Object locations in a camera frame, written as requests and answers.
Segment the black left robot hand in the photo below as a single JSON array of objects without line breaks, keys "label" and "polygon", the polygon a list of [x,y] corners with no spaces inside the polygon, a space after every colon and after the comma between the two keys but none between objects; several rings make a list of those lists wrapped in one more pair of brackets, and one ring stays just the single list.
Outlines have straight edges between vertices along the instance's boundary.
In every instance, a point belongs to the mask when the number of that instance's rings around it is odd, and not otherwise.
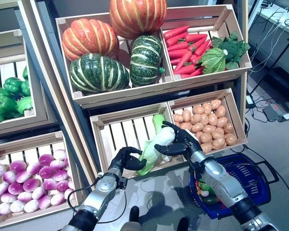
[{"label": "black left robot hand", "polygon": [[108,172],[114,173],[120,177],[122,176],[124,169],[131,171],[142,170],[146,165],[146,159],[139,160],[131,154],[142,155],[142,151],[134,147],[121,148],[111,161]]}]

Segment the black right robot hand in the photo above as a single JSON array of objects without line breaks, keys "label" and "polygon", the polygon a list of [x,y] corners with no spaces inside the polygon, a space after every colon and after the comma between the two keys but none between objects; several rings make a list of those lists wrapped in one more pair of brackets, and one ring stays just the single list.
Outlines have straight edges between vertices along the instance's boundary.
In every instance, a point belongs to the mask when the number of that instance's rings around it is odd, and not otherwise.
[{"label": "black right robot hand", "polygon": [[192,163],[200,163],[206,159],[199,141],[191,132],[181,129],[168,121],[163,121],[163,125],[174,130],[175,138],[169,145],[155,144],[155,149],[158,152],[168,156],[183,155],[187,161]]}]

